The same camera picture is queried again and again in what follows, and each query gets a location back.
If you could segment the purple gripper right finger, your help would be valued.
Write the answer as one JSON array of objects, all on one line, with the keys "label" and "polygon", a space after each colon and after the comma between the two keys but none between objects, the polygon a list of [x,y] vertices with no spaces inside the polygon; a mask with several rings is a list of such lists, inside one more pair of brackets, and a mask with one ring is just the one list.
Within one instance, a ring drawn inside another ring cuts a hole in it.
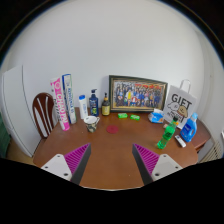
[{"label": "purple gripper right finger", "polygon": [[132,146],[132,154],[145,185],[182,169],[168,154],[158,155],[138,144]]}]

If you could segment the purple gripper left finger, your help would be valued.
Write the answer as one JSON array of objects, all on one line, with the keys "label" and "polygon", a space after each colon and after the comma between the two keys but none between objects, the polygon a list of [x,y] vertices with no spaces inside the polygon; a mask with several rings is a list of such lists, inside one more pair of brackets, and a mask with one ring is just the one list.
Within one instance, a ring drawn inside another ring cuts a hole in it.
[{"label": "purple gripper left finger", "polygon": [[79,185],[90,155],[91,144],[87,143],[65,155],[56,154],[42,169]]}]

